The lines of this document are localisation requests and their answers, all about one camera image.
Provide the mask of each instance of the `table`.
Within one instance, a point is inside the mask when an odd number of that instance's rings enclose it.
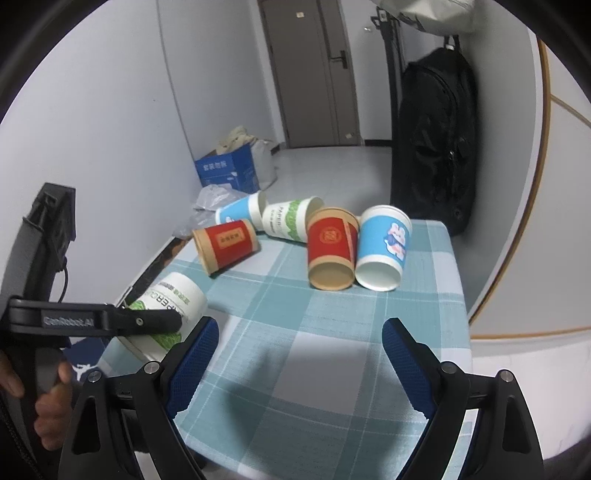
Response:
[[[306,247],[259,236],[261,251],[208,277],[190,242],[162,272],[199,285],[220,342],[176,425],[212,461],[253,479],[394,479],[426,421],[415,412],[381,346],[399,317],[441,360],[472,369],[459,273],[446,228],[413,222],[401,286],[311,288]],[[113,340],[109,375],[142,362]],[[470,441],[466,420],[445,478],[457,478]]]

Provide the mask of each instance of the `door handle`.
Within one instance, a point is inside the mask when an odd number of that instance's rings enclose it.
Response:
[[[347,52],[346,52],[346,50],[341,50],[339,57],[330,57],[330,61],[340,61],[340,62],[343,63],[343,68],[345,70],[348,70],[349,69],[349,62],[347,61]]]

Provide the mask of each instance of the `white paper cup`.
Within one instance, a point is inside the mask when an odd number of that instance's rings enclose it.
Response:
[[[361,215],[355,278],[375,291],[394,290],[402,282],[402,272],[413,225],[402,210],[377,205]]]
[[[216,210],[216,224],[249,220],[255,230],[262,231],[262,213],[267,207],[267,196],[259,190],[248,197],[241,198],[230,205]]]
[[[306,243],[307,222],[322,206],[324,202],[318,197],[269,205],[262,214],[263,230],[270,236]]]
[[[172,272],[133,302],[132,310],[175,310],[183,324],[176,333],[127,337],[133,347],[147,359],[160,362],[174,344],[184,341],[205,314],[207,298],[185,275]]]

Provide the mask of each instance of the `red label on cup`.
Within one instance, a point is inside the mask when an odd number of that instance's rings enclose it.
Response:
[[[219,268],[247,256],[254,249],[251,235],[242,220],[211,226],[205,231],[212,243]]]
[[[308,263],[325,255],[336,255],[355,264],[357,230],[349,222],[336,217],[323,218],[308,231]]]

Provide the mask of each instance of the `cartoon logo on cup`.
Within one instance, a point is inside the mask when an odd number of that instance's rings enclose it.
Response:
[[[384,238],[384,243],[388,252],[395,255],[400,260],[404,260],[406,250],[404,248],[406,244],[404,228],[399,226],[397,223],[393,223],[388,230],[388,235]]]
[[[324,244],[337,244],[342,238],[342,234],[333,226],[323,228],[320,232],[320,241]]]

